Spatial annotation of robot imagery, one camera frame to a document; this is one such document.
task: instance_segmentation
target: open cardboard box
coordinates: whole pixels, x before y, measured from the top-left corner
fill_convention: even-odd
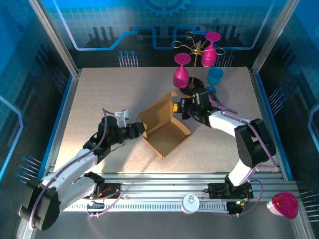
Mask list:
[[[138,114],[138,120],[147,125],[143,139],[162,159],[191,135],[190,130],[173,116],[171,97],[176,96],[175,92],[168,93]]]

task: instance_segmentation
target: cardboard box lid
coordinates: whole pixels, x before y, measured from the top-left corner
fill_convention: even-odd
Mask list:
[[[137,119],[141,119],[147,125],[144,137],[147,137],[149,133],[170,122],[170,119],[173,117],[171,98],[176,96],[177,93],[170,92],[138,114]]]

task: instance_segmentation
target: pink wine glass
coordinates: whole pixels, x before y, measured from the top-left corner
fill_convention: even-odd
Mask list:
[[[191,61],[191,57],[187,53],[178,53],[175,55],[174,60],[177,64],[180,64],[180,67],[174,73],[173,84],[179,89],[186,88],[188,86],[189,74],[184,65]]]
[[[210,45],[206,47],[201,57],[201,63],[203,66],[209,67],[213,66],[216,63],[217,52],[214,47],[214,42],[219,41],[221,39],[221,35],[218,32],[208,32],[206,34],[207,41],[210,41]]]

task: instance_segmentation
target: black stand base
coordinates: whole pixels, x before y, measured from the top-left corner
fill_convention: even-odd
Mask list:
[[[204,88],[204,83],[194,77],[194,81],[193,81],[193,85],[191,85],[191,80],[192,80],[192,77],[189,78],[188,80],[188,86],[186,88],[183,88],[183,89],[180,89],[180,93],[184,96],[184,97],[192,97],[194,94],[193,94],[193,91],[198,89],[198,88]]]

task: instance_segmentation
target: enclosure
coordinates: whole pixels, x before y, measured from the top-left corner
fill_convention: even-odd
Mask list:
[[[1,238],[319,238],[318,8],[315,0],[0,0]],[[206,41],[209,32],[220,39]],[[208,212],[216,202],[203,190],[233,170],[236,141],[174,114],[191,135],[173,151],[155,152],[140,137],[91,169],[122,185],[109,213],[91,220],[79,200],[49,230],[29,230],[16,213],[26,182],[73,158],[97,132],[102,108],[130,109],[133,123],[167,93],[178,102],[178,53],[193,53],[185,69],[211,86],[207,45],[194,51],[203,42],[218,49],[209,66],[223,70],[220,102],[262,119],[276,147],[276,170],[253,176],[263,184],[252,183],[247,207],[262,193],[255,210],[238,219]],[[267,209],[280,192],[296,196],[295,219]],[[200,199],[194,215],[180,209],[187,193]]]

